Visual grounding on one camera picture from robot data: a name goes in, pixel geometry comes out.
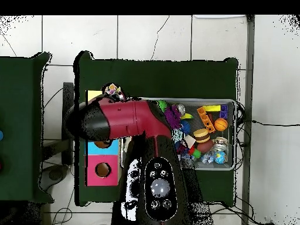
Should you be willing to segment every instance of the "orange toy block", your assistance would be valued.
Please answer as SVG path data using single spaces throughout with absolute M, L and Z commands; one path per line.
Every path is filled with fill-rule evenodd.
M 206 114 L 206 110 L 203 107 L 200 107 L 197 109 L 197 112 L 203 122 L 203 124 L 205 125 L 207 131 L 209 133 L 215 132 L 215 128 L 212 124 L 212 122 L 209 120 L 209 116 Z

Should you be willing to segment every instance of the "circular hole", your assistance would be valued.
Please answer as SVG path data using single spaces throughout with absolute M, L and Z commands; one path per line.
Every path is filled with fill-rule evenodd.
M 112 140 L 107 140 L 107 141 L 95 141 L 95 145 L 98 147 L 98 148 L 109 148 L 112 144 Z
M 108 163 L 99 163 L 95 168 L 97 176 L 106 178 L 111 173 L 111 167 Z

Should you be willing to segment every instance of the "gray bin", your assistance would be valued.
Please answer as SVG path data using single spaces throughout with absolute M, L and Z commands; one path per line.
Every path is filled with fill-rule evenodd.
M 199 160 L 193 163 L 192 166 L 185 166 L 188 168 L 194 168 L 196 170 L 215 170 L 215 171 L 229 171 L 234 169 L 236 165 L 236 116 L 237 116 L 237 108 L 236 102 L 234 100 L 228 99 L 198 99 L 198 98 L 142 98 L 144 100 L 165 100 L 169 104 L 183 104 L 185 106 L 186 113 L 191 114 L 194 119 L 189 120 L 191 134 L 196 131 L 197 129 L 205 128 L 204 124 L 202 123 L 201 118 L 198 115 L 197 109 L 201 106 L 205 105 L 221 105 L 227 104 L 228 105 L 228 116 L 227 122 L 229 127 L 232 128 L 232 136 L 230 137 L 229 127 L 221 132 L 216 131 L 214 134 L 210 134 L 211 139 L 215 139 L 216 137 L 224 137 L 229 142 L 229 150 L 227 151 L 228 161 L 224 164 L 218 164 L 212 162 L 210 164 L 205 164 Z M 219 117 L 219 112 L 211 112 L 213 114 L 213 119 L 216 120 Z

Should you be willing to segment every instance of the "yellow box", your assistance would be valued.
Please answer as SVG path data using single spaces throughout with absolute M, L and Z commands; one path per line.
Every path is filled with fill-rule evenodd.
M 202 106 L 205 111 L 221 111 L 221 106 L 220 105 L 210 105 L 210 106 Z
M 98 97 L 99 95 L 102 95 L 102 91 L 87 91 L 87 101 L 90 101 L 94 97 Z

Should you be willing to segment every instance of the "green table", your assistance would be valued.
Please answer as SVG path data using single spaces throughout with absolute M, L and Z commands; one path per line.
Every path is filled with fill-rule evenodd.
M 51 203 L 38 187 L 42 166 L 42 76 L 50 54 L 0 57 L 0 200 Z
M 94 60 L 85 51 L 74 61 L 75 96 L 77 94 L 80 103 L 84 102 L 86 90 L 100 90 L 103 85 L 113 82 L 119 84 L 125 93 L 135 97 L 235 100 L 237 66 L 238 61 L 232 58 L 223 62 Z M 76 203 L 83 205 L 88 201 L 118 200 L 118 186 L 84 185 L 84 142 L 78 145 L 80 151 Z M 197 171 L 197 177 L 204 201 L 224 201 L 229 206 L 233 205 L 234 170 Z

